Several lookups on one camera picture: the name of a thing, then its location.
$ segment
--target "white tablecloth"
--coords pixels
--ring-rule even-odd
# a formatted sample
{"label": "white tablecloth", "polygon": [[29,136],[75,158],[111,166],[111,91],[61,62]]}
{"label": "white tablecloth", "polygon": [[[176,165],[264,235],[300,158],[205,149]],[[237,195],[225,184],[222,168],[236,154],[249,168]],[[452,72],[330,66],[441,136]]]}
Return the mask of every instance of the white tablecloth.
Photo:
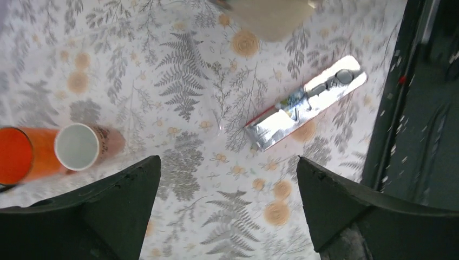
{"label": "white tablecloth", "polygon": [[[78,50],[81,48],[78,44],[83,43],[75,43],[73,38],[126,16],[160,8],[167,2],[13,1],[0,38],[0,55],[13,64],[17,77],[21,78],[24,73],[21,63],[30,53],[65,42],[68,51],[60,50],[61,62],[72,64],[76,69],[88,68],[84,72],[88,74],[98,68],[93,71],[98,84],[109,84],[111,80],[106,71],[110,64],[96,64],[98,56],[74,56],[72,50]],[[326,0],[317,14],[290,38],[280,43],[264,43],[206,1],[186,0],[184,4],[200,29],[197,37],[201,38],[197,40],[202,41],[202,58],[215,67],[208,88],[217,103],[212,114],[216,115],[222,130],[209,141],[206,133],[217,132],[217,123],[202,119],[184,121],[183,124],[188,124],[184,126],[178,122],[171,125],[164,114],[153,120],[154,126],[145,125],[138,135],[139,140],[148,142],[152,136],[147,133],[161,131],[168,142],[171,138],[186,138],[192,134],[180,129],[189,129],[189,124],[194,124],[195,134],[199,136],[186,151],[177,150],[162,157],[160,188],[141,258],[316,259],[298,191],[297,155],[306,156],[349,179],[360,179],[405,2]],[[105,18],[94,20],[94,15],[100,14]],[[164,34],[180,33],[183,26],[177,21]],[[120,50],[111,51],[114,55]],[[251,147],[241,131],[247,120],[347,54],[356,57],[368,73],[365,85],[267,152],[260,153]],[[137,51],[121,50],[119,55],[127,70],[135,73],[134,86],[141,85],[145,79],[154,83],[155,79],[149,79],[148,72],[140,71],[138,66],[148,63],[153,66],[167,53],[156,53],[156,57],[152,57],[148,49],[138,46]],[[28,80],[40,82],[42,79]],[[67,86],[45,85],[43,95],[37,99],[70,104],[49,108],[66,115],[70,121],[106,123],[106,113],[113,113],[104,106],[110,103],[110,97],[99,95],[97,88],[85,84],[91,81]],[[10,86],[8,81],[0,81],[0,124],[11,120],[5,100],[18,104],[29,98],[13,95]],[[175,107],[166,104],[167,100],[168,97],[163,102],[152,101],[149,106],[152,111],[162,107],[163,112],[175,113],[170,109]],[[40,111],[26,111],[30,116],[26,115],[23,122],[49,127],[50,121],[39,114]],[[140,119],[151,121],[151,116],[140,114]],[[147,150],[149,154],[162,155],[163,152],[161,147]],[[113,173],[115,171],[101,169],[35,181],[2,193],[0,206],[28,206]]]}

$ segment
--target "floral tablecloth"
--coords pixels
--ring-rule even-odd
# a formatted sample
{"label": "floral tablecloth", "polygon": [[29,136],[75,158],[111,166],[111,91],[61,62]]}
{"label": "floral tablecloth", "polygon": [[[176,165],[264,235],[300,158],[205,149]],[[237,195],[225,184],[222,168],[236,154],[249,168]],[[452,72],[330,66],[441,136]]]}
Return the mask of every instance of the floral tablecloth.
{"label": "floral tablecloth", "polygon": [[[40,84],[40,79],[36,79],[37,83],[30,85],[35,88],[35,96],[31,92],[29,96],[12,96],[14,90],[0,75],[0,124],[8,124],[11,119],[5,100],[20,103],[26,98],[73,102],[67,107],[42,107],[38,110],[44,111],[41,114],[25,115],[24,124],[50,126],[54,112],[68,115],[71,121],[103,124],[105,113],[111,113],[104,104],[117,97],[98,96],[97,90],[88,87],[91,68],[104,64],[94,64],[97,57],[84,53],[73,55],[71,50],[81,47],[73,37],[167,3],[13,1],[0,38],[0,55],[13,64],[15,76],[22,76],[24,61],[30,53],[58,42],[66,42],[68,48],[60,50],[58,59],[72,64],[74,73],[62,86]],[[185,0],[183,4],[189,7],[193,23],[200,29],[202,59],[212,65],[208,87],[217,103],[212,111],[217,123],[207,119],[190,121],[187,124],[195,124],[196,129],[196,133],[190,133],[181,132],[180,124],[170,125],[165,118],[158,117],[154,129],[148,131],[153,126],[145,125],[146,131],[137,133],[138,144],[153,138],[146,133],[155,131],[164,132],[168,140],[198,137],[185,150],[169,150],[168,156],[162,158],[161,183],[141,258],[317,259],[301,208],[297,155],[349,179],[360,179],[405,0],[326,0],[315,15],[280,43],[260,41],[204,0]],[[178,21],[165,34],[179,33],[184,26]],[[122,57],[123,66],[135,73],[132,89],[136,91],[136,82],[151,80],[147,71],[136,68],[140,64],[156,67],[166,55],[143,46],[130,53],[118,48],[109,51]],[[267,152],[260,153],[251,146],[241,130],[247,120],[347,54],[356,57],[368,73],[365,85]],[[109,75],[97,75],[100,82],[113,83],[104,77]],[[88,91],[95,93],[80,98]],[[167,110],[172,106],[168,104],[166,100],[152,99],[147,107]],[[222,130],[216,139],[202,138],[205,133],[216,131],[218,125]],[[147,152],[164,151],[157,147]],[[39,180],[2,193],[0,206],[28,206],[113,173],[101,170]]]}

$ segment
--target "chocolate bar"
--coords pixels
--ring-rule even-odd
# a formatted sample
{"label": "chocolate bar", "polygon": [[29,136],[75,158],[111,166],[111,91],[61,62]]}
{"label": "chocolate bar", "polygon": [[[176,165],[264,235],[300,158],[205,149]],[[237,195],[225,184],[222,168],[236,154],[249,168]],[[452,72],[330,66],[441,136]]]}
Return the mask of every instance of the chocolate bar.
{"label": "chocolate bar", "polygon": [[357,60],[346,56],[254,118],[245,130],[259,149],[265,151],[360,87],[366,79]]}

